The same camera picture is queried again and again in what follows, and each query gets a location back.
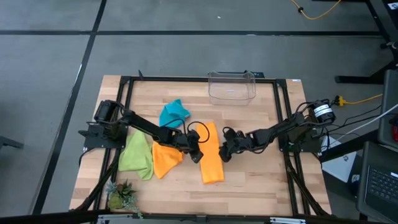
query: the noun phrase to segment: transparent plastic bin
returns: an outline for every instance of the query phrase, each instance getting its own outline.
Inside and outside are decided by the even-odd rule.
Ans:
[[[256,97],[253,73],[209,73],[209,97],[213,105],[248,105]]]

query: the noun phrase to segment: orange cloth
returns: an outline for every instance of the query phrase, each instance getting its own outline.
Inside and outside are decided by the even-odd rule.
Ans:
[[[200,160],[201,177],[205,184],[222,182],[224,181],[224,170],[221,157],[218,154],[220,144],[218,142],[217,129],[213,122],[205,123],[205,125],[209,129],[210,138],[207,142],[199,143],[199,148],[203,153],[203,157]],[[197,133],[200,136],[199,141],[206,140],[208,132],[203,125],[197,125]]]
[[[161,146],[157,142],[154,142],[152,146],[152,155],[154,157],[154,173],[159,179],[182,161],[182,152],[171,147]]]

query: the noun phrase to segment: wooden table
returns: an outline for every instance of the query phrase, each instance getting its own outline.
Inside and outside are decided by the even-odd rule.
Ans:
[[[116,99],[120,78],[117,75],[104,76],[97,106],[101,100]],[[291,108],[295,110],[305,101],[303,86],[300,80],[286,81]],[[126,89],[121,101],[123,103]],[[222,143],[224,138],[221,130],[225,126],[247,132],[277,123],[272,85],[257,83],[256,89],[257,95],[249,105],[222,106],[209,103],[208,84],[205,82],[136,81],[130,109],[159,124],[164,105],[181,98],[183,106],[192,114],[187,123],[214,121]],[[279,92],[282,111],[285,112],[282,90]],[[139,201],[137,205],[144,213],[290,216],[292,211],[285,165],[277,142],[275,140],[262,154],[234,154],[228,163],[224,163],[224,182],[203,184],[200,165],[193,163],[189,155],[185,155],[183,162],[163,179],[154,175],[151,180],[141,181],[135,172],[118,172],[117,182],[128,179],[133,183]],[[95,149],[83,157],[70,208],[79,206],[97,184],[103,156],[104,149]],[[306,186],[322,208],[330,213],[319,161],[309,153],[302,153],[300,157]],[[297,186],[295,192],[298,209],[302,213]],[[105,200],[106,194],[103,194],[100,208],[104,208]]]

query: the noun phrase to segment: cloth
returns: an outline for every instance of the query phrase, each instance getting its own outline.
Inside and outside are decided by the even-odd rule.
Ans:
[[[224,170],[223,162],[218,154],[220,144],[217,129],[214,122],[205,123],[205,125],[209,129],[210,137],[207,142],[199,143],[199,148],[203,153],[200,160],[201,177],[204,184],[222,182],[224,181]],[[197,133],[200,136],[199,141],[206,140],[208,132],[203,125],[197,125]]]
[[[152,155],[154,157],[154,172],[159,179],[182,161],[182,152],[171,147],[161,146],[157,142],[154,142],[152,146]]]
[[[168,122],[171,122],[172,120],[179,118],[185,121],[185,118],[189,116],[191,116],[191,113],[189,113],[189,111],[182,106],[181,99],[177,99],[164,106],[162,112],[160,113],[159,126],[164,126]],[[181,124],[182,121],[177,120],[168,124],[167,127],[177,128]]]
[[[149,180],[154,174],[154,164],[145,134],[136,130],[126,142],[119,158],[119,171],[136,171],[142,180]]]

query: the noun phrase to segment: teal cloth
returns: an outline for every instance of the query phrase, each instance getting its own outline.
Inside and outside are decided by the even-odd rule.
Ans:
[[[159,125],[164,126],[165,124],[171,122],[174,119],[182,119],[185,121],[185,118],[191,116],[191,113],[189,113],[188,110],[186,110],[182,106],[181,99],[174,100],[171,103],[168,103],[164,106],[160,118],[159,118]],[[182,124],[181,120],[171,122],[170,124],[167,125],[167,127],[170,128],[177,128]]]
[[[127,137],[126,148],[119,158],[119,171],[137,171],[142,180],[149,180],[154,174],[151,147],[142,131],[136,130]]]

